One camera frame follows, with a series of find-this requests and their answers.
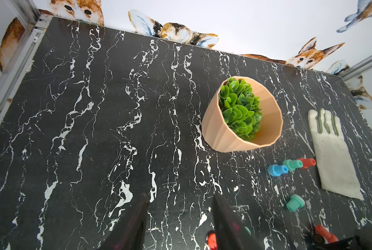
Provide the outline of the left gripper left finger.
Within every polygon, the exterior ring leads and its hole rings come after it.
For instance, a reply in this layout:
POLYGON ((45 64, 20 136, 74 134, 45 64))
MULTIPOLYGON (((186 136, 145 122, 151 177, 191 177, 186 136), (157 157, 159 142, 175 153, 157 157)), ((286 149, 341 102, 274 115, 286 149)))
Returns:
POLYGON ((100 245, 101 250, 141 250, 147 227, 149 198, 145 193, 131 202, 131 209, 100 245))

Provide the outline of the green stamp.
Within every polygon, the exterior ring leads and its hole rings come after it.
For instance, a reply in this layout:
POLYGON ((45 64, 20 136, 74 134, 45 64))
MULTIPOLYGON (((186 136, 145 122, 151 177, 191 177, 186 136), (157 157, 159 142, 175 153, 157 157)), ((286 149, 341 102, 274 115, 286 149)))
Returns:
POLYGON ((291 160, 291 159, 284 160, 282 164, 287 167, 288 171, 294 171, 304 166, 301 160, 291 160))

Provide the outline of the red blue stamp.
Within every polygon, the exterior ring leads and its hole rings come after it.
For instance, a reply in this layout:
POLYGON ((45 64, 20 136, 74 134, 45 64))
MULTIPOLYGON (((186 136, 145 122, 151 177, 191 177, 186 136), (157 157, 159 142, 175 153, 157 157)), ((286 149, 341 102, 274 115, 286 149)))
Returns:
POLYGON ((314 244, 325 245, 330 243, 335 243, 338 238, 326 230, 322 225, 315 226, 315 233, 312 237, 314 244))

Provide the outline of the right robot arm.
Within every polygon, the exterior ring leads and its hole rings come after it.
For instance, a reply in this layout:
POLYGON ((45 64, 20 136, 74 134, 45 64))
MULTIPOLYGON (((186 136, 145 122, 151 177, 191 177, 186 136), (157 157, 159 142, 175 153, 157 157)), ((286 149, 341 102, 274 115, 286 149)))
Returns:
POLYGON ((357 229, 353 237, 324 245, 311 245, 308 250, 372 250, 372 228, 357 229))

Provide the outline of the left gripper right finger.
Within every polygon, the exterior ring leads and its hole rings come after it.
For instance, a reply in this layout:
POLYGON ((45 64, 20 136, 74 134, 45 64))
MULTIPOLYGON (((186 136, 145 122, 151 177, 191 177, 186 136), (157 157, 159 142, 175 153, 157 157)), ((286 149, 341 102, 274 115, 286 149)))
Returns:
POLYGON ((248 233, 241 218, 227 203, 225 197, 216 193, 212 203, 214 231, 219 250, 261 250, 259 242, 248 233))

